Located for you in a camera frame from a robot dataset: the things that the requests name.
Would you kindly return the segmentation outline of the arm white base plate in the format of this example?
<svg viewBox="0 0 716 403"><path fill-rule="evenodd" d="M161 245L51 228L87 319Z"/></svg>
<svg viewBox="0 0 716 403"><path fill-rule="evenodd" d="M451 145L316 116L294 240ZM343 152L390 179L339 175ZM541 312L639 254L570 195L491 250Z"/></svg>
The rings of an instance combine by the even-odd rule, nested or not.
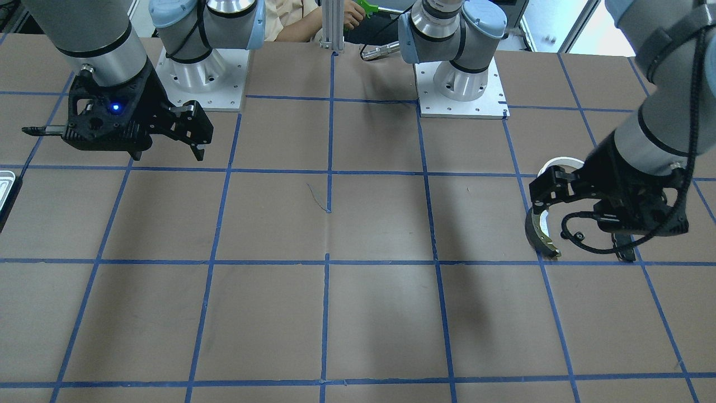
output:
<svg viewBox="0 0 716 403"><path fill-rule="evenodd" d="M478 73L459 71L450 62L414 64L420 115L425 118L508 118L508 102L496 59Z"/></svg>
<svg viewBox="0 0 716 403"><path fill-rule="evenodd" d="M156 72L174 105L195 100L205 111L239 113L250 56L248 49L213 49L202 61L182 64L163 49Z"/></svg>

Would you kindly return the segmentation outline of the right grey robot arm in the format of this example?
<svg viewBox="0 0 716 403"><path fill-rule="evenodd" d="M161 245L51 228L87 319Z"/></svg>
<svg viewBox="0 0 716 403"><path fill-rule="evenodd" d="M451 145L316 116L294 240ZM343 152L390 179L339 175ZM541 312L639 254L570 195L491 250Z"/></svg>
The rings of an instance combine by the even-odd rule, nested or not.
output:
<svg viewBox="0 0 716 403"><path fill-rule="evenodd" d="M150 1L163 45L148 54L127 1L24 1L23 6L74 69L61 125L26 126L80 151L126 152L139 160L161 135L198 161L212 143L208 111L240 101L240 64L230 54L259 49L264 1Z"/></svg>

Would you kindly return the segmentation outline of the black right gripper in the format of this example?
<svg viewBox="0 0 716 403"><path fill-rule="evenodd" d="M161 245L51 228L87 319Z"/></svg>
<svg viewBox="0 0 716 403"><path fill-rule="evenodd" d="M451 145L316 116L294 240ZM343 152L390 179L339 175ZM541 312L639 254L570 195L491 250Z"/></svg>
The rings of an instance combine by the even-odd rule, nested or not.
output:
<svg viewBox="0 0 716 403"><path fill-rule="evenodd" d="M65 126L25 126L30 136L62 136L81 151L142 153L153 134L181 141L203 153L213 139L213 125L197 100L181 106L169 101L150 61L128 82L101 87L95 69L84 65L72 82Z"/></svg>

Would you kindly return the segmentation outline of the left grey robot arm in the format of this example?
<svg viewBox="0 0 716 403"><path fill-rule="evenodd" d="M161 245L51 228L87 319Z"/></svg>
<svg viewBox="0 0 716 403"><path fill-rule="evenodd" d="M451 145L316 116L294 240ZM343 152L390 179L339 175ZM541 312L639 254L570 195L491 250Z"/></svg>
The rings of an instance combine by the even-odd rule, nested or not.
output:
<svg viewBox="0 0 716 403"><path fill-rule="evenodd" d="M651 237L686 233L695 159L714 148L714 2L607 1L635 63L654 86L580 168L552 163L529 186L526 234L548 240L545 214L558 203L595 199L571 219L593 219L604 232Z"/></svg>

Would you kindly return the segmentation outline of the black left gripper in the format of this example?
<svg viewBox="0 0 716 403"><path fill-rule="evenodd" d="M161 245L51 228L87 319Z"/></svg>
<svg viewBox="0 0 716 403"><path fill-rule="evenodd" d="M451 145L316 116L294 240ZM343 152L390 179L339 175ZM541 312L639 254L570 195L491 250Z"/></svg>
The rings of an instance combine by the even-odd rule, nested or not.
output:
<svg viewBox="0 0 716 403"><path fill-rule="evenodd" d="M680 189L685 179L685 166L666 175L655 176L632 167L618 150L615 136L609 135L586 158L584 166L575 172L575 178L555 181L535 179L529 185L530 200L537 214L558 203L571 203L581 199L609 200L615 207L634 210L647 199L662 199L667 204L664 189ZM589 218L598 219L593 212Z"/></svg>

